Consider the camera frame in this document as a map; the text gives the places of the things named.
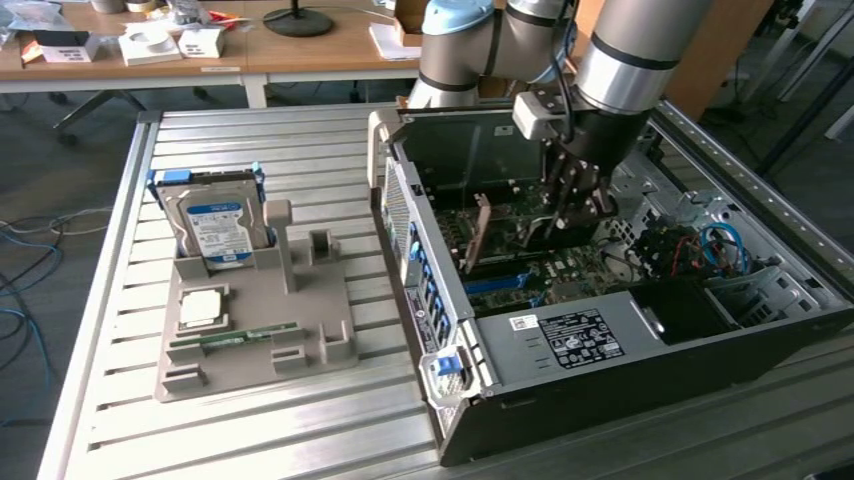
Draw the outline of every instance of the hard drive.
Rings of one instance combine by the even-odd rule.
[[[264,175],[257,165],[230,172],[152,172],[148,189],[172,226],[178,254],[201,256],[208,270],[250,264],[269,246],[262,216]]]

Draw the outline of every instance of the paper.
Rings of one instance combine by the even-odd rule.
[[[400,45],[393,26],[371,23],[368,31],[371,32],[379,55],[385,60],[413,60],[420,58],[421,47],[404,47]]]

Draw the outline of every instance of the ventilation grille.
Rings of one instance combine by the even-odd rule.
[[[385,229],[391,238],[391,247],[397,260],[407,258],[407,234],[409,226],[409,209],[393,170],[393,163],[385,166]]]

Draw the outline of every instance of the robotic arm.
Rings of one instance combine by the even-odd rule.
[[[491,0],[432,0],[409,106],[475,105],[480,75],[549,82],[557,73],[552,59],[561,64],[567,55],[567,4],[509,0],[500,11]],[[709,5],[711,0],[607,0],[565,92],[568,112],[553,90],[516,96],[516,126],[525,138],[545,143],[543,203],[553,212],[545,238],[555,228],[616,213],[611,172],[635,144]]]

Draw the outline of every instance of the blue hard drive label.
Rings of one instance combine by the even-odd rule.
[[[198,242],[201,256],[213,268],[238,266],[252,255],[249,232],[240,225],[242,205],[236,202],[186,207],[186,217]]]
[[[580,367],[624,354],[595,308],[539,319],[539,328],[563,368]]]

